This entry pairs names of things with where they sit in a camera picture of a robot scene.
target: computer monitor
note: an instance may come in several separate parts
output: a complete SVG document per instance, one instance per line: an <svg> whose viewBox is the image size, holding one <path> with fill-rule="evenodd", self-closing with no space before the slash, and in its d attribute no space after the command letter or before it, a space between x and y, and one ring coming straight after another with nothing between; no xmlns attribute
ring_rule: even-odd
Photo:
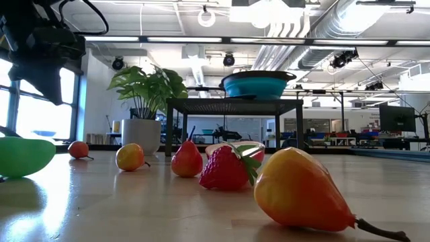
<svg viewBox="0 0 430 242"><path fill-rule="evenodd" d="M416 132L414 108L379 106L379 115L383 131Z"/></svg>

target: strawberry leaves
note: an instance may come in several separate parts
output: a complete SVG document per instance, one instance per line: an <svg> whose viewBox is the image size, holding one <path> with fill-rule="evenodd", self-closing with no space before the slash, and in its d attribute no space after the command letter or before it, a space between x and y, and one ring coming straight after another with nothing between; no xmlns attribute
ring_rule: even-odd
<svg viewBox="0 0 430 242"><path fill-rule="evenodd" d="M257 178L257 176L258 176L258 174L255 170L261 166L261 163L258 162L258 160L251 158L251 156L254 155L255 153L258 153L259 151L262 151L264 149L264 147L259 147L257 150L244 156L243 153L245 153L245 151L248 151L249 149L254 149L257 146L256 145L241 145L239 147L235 147L234 145L232 145L228 142L225 142L225 143L231 147L233 152L236 154L237 158L240 159L244 163L245 169L247 170L249 183L251 184L251 186L254 186L255 178Z"/></svg>

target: table leg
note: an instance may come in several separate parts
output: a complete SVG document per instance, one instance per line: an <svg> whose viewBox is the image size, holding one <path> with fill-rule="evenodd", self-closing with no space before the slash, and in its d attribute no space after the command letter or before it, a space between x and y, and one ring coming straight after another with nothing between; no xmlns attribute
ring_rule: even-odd
<svg viewBox="0 0 430 242"><path fill-rule="evenodd" d="M167 124L166 124L166 149L165 156L172 156L172 136L173 136L173 107L167 104Z"/></svg>
<svg viewBox="0 0 430 242"><path fill-rule="evenodd" d="M185 141L187 141L188 114L182 114L182 115L183 115L183 118L182 118L182 143L184 143Z"/></svg>
<svg viewBox="0 0 430 242"><path fill-rule="evenodd" d="M297 148L304 149L303 137L303 109L302 105L296 106L296 121L297 121Z"/></svg>
<svg viewBox="0 0 430 242"><path fill-rule="evenodd" d="M276 137L276 150L281 149L281 129L280 129L280 116L275 116L275 137Z"/></svg>

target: fluorescent light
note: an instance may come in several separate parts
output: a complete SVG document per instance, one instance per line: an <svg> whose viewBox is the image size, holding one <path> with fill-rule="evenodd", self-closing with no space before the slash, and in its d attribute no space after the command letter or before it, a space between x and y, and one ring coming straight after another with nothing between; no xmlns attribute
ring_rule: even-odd
<svg viewBox="0 0 430 242"><path fill-rule="evenodd" d="M283 38L231 38L232 43L303 44L304 40Z"/></svg>
<svg viewBox="0 0 430 242"><path fill-rule="evenodd" d="M314 44L386 45L387 40L315 40Z"/></svg>
<svg viewBox="0 0 430 242"><path fill-rule="evenodd" d="M427 45L430 46L430 40L401 40L396 43L396 45L411 45L411 46L419 46L419 45Z"/></svg>
<svg viewBox="0 0 430 242"><path fill-rule="evenodd" d="M215 42L221 43L221 38L202 38L202 37L148 37L148 42Z"/></svg>
<svg viewBox="0 0 430 242"><path fill-rule="evenodd" d="M137 42L139 37L129 36L86 36L87 41L93 42Z"/></svg>
<svg viewBox="0 0 430 242"><path fill-rule="evenodd" d="M355 50L355 47L348 46L309 46L311 50Z"/></svg>

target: plastic pear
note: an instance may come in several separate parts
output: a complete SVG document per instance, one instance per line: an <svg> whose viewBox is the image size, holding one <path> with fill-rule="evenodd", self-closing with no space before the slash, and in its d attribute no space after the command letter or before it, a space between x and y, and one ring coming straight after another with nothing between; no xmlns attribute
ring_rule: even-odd
<svg viewBox="0 0 430 242"><path fill-rule="evenodd" d="M194 177L203 170L203 159L196 145L191 141L194 130L172 158L172 171L180 177Z"/></svg>
<svg viewBox="0 0 430 242"><path fill-rule="evenodd" d="M329 171L299 149L283 149L270 157L257 178L254 198L281 225L336 232L357 224L382 237L410 241L402 231L383 231L356 218Z"/></svg>

